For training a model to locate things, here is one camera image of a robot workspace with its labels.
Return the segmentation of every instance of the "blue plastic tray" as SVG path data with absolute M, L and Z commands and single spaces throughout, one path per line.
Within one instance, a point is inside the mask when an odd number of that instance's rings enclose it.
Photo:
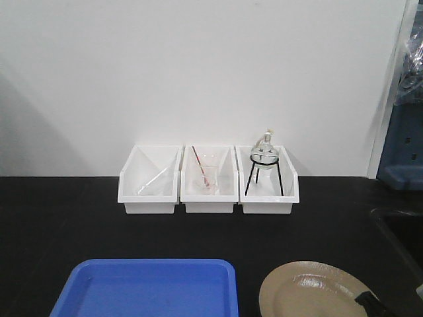
M 238 317 L 223 260 L 88 260 L 73 269 L 51 317 Z

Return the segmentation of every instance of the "black countertop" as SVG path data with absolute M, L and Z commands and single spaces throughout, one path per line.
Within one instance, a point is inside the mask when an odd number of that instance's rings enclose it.
M 48 316 L 73 267 L 92 258 L 221 258 L 240 317 L 259 317 L 261 282 L 312 260 L 356 276 L 400 317 L 423 316 L 416 277 L 369 216 L 423 210 L 421 193 L 366 178 L 300 177 L 291 215 L 127 215 L 117 178 L 0 178 L 0 316 Z

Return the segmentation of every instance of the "paper plate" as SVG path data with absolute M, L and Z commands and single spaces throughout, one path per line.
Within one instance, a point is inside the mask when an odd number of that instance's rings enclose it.
M 369 291 L 336 267 L 299 261 L 277 267 L 264 279 L 259 303 L 262 317 L 367 317 L 354 299 Z

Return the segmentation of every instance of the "glassware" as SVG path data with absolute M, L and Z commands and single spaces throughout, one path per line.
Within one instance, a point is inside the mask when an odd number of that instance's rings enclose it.
M 272 164 L 276 163 L 279 158 L 279 151 L 270 144 L 271 138 L 272 132 L 268 130 L 251 150 L 251 158 L 253 161 L 258 164 L 265 164 L 257 166 L 263 170 L 271 169 L 274 166 Z
M 198 173 L 195 184 L 200 188 L 203 195 L 215 195 L 217 191 L 218 166 L 203 165 L 204 173 Z
M 142 184 L 135 191 L 137 195 L 157 195 L 163 191 L 169 183 L 173 181 L 172 174 L 169 173 L 170 166 L 165 167 L 148 182 Z

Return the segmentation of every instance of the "black tripod stand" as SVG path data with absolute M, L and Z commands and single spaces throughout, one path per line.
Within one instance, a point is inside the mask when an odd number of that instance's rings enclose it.
M 281 193 L 281 196 L 283 196 L 283 195 L 284 195 L 284 189 L 282 188 L 282 177 L 280 176 L 279 158 L 278 158 L 275 162 L 273 162 L 273 163 L 268 163 L 268 164 L 266 164 L 266 163 L 261 163 L 261 162 L 257 162 L 256 160 L 254 160 L 254 159 L 252 158 L 252 155 L 250 156 L 250 159 L 251 159 L 251 161 L 252 161 L 252 167 L 251 167 L 251 172 L 250 172 L 249 180 L 248 180 L 248 182 L 247 182 L 247 188 L 245 188 L 245 195 L 247 196 L 247 192 L 248 192 L 248 190 L 249 190 L 250 183 L 251 183 L 252 173 L 254 172 L 254 167 L 255 167 L 255 166 L 256 166 L 256 164 L 257 164 L 257 165 L 261 165 L 261 166 L 272 166 L 272 165 L 276 165 L 276 166 L 278 167 L 278 177 L 279 177 L 280 193 Z M 259 172 L 259 171 L 260 171 L 260 168 L 257 168 L 256 184 L 257 184 L 257 181 L 258 181 L 258 172 Z

